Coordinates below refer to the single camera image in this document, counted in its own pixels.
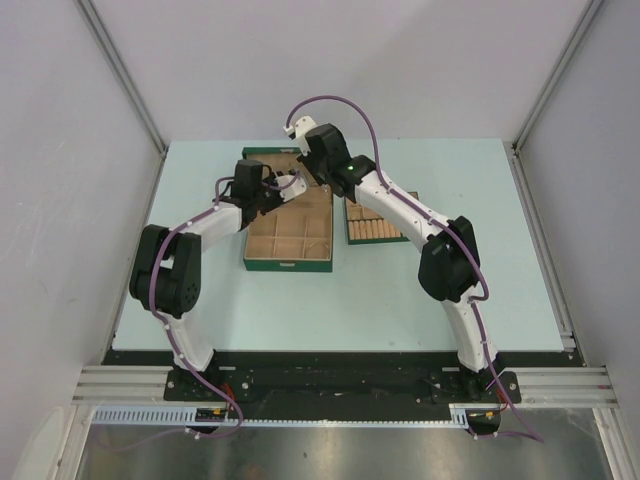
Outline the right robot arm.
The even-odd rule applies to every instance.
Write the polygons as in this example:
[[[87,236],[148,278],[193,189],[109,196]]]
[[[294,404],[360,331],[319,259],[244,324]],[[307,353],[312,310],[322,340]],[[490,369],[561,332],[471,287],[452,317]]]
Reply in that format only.
[[[451,220],[429,209],[393,182],[372,159],[353,157],[332,124],[305,116],[284,128],[300,149],[298,161],[338,197],[374,211],[410,240],[420,253],[418,282],[445,309],[457,345],[463,393],[484,401],[497,389],[497,349],[479,309],[489,291],[481,271],[471,222]]]

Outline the green jewelry box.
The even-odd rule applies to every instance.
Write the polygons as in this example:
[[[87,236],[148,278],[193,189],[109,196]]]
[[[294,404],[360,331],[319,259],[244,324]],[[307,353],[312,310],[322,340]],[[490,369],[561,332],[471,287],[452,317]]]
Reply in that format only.
[[[317,185],[284,147],[245,147],[242,156],[275,172],[300,171],[309,189],[290,203],[259,215],[247,228],[243,261],[248,271],[330,273],[333,271],[333,194]]]

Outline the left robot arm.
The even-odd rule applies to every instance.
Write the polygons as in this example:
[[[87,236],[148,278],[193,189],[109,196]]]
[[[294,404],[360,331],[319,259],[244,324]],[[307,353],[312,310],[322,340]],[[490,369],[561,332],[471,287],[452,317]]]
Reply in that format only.
[[[299,170],[276,171],[260,161],[241,159],[233,175],[215,182],[212,204],[205,211],[173,228],[143,228],[129,294],[163,326],[176,365],[189,371],[185,385],[197,398],[210,399],[221,387],[220,374],[208,367],[214,347],[191,314],[202,290],[203,254],[307,190]]]

